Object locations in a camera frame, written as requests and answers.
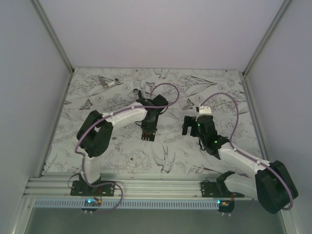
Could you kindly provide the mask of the black fuse box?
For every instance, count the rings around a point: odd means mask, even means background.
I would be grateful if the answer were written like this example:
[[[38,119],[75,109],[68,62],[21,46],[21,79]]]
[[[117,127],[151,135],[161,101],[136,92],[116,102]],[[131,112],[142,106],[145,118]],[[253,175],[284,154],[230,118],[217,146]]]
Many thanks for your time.
[[[156,136],[156,131],[154,130],[142,130],[141,139],[144,141],[154,142]]]

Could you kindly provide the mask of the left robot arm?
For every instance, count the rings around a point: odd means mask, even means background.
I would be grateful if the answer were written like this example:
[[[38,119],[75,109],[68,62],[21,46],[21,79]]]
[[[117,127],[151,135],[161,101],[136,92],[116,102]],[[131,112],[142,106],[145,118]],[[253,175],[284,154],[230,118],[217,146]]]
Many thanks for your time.
[[[82,155],[81,179],[84,180],[82,190],[89,196],[99,192],[100,179],[97,157],[108,148],[112,133],[131,123],[140,122],[141,139],[154,141],[158,117],[162,110],[169,106],[162,95],[154,99],[141,97],[129,106],[112,113],[92,111],[77,133],[78,144],[75,147],[83,149],[87,155]]]

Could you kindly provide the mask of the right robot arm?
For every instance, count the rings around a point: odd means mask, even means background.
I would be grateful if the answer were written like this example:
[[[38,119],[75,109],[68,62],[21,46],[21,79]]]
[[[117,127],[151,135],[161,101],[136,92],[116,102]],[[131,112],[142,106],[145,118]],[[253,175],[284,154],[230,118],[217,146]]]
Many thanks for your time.
[[[211,115],[185,116],[182,134],[186,135],[188,131],[191,136],[198,138],[201,150],[243,172],[241,175],[234,171],[221,174],[216,179],[219,196],[237,194],[257,199],[271,214],[293,208],[298,191],[282,162],[262,160],[234,147],[228,138],[217,133]]]

